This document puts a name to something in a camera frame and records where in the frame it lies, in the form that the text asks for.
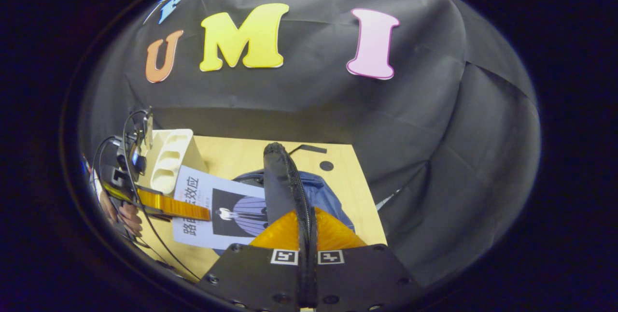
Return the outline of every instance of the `white holder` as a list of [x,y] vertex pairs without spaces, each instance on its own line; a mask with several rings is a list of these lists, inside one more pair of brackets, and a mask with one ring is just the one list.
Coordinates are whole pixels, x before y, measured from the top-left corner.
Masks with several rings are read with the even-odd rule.
[[191,129],[153,130],[153,148],[146,152],[146,172],[138,184],[172,195],[181,165],[208,173]]

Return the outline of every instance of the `hand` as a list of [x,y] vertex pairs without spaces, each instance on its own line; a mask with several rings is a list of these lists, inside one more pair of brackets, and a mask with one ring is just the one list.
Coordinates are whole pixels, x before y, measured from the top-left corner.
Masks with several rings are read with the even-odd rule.
[[105,213],[111,224],[121,222],[129,233],[133,236],[141,237],[141,218],[137,216],[137,207],[125,202],[122,207],[118,209],[120,211],[118,215],[106,192],[103,191],[101,193],[99,200],[101,201],[103,213]]

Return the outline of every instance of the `pink letter i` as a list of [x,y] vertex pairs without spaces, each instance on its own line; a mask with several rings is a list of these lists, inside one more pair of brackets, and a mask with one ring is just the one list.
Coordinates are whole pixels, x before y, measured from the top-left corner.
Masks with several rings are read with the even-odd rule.
[[379,11],[356,8],[351,13],[358,18],[358,48],[356,57],[347,63],[352,74],[391,79],[395,74],[388,64],[391,31],[399,26],[395,17]]

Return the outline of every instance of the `yellow letter m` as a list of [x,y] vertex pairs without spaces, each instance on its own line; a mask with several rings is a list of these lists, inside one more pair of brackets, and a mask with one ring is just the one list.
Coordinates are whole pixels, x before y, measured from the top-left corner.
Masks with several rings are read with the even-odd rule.
[[206,30],[204,60],[199,64],[203,72],[220,70],[223,61],[217,48],[230,67],[235,67],[240,54],[249,42],[247,56],[242,63],[249,68],[276,68],[283,65],[283,56],[277,51],[277,36],[281,16],[289,10],[287,4],[263,4],[255,8],[236,28],[228,13],[208,16],[201,22]]

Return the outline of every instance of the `table surface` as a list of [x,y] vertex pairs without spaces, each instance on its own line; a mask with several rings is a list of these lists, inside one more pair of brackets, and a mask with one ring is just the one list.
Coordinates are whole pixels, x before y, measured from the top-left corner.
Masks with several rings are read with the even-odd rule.
[[[263,152],[272,141],[242,140],[236,138],[219,138],[194,136],[199,154],[208,165],[208,173],[225,179],[234,179],[250,171],[260,170],[264,166]],[[299,149],[292,158],[300,171],[315,173],[324,178],[340,200],[343,210],[354,224],[357,235],[367,244],[386,244],[382,223],[371,197],[369,187],[358,158],[351,145],[322,144],[310,142],[280,142],[290,152],[301,144],[327,149],[326,154]],[[331,171],[320,168],[320,162],[333,164]],[[165,261],[175,266],[185,277],[192,277],[163,248],[152,229],[142,218],[142,239],[153,248]],[[219,256],[210,248],[190,246],[173,240],[172,223],[152,219],[152,223],[168,248],[194,274],[202,277],[207,273]],[[159,259],[153,250],[143,249],[153,259]]]

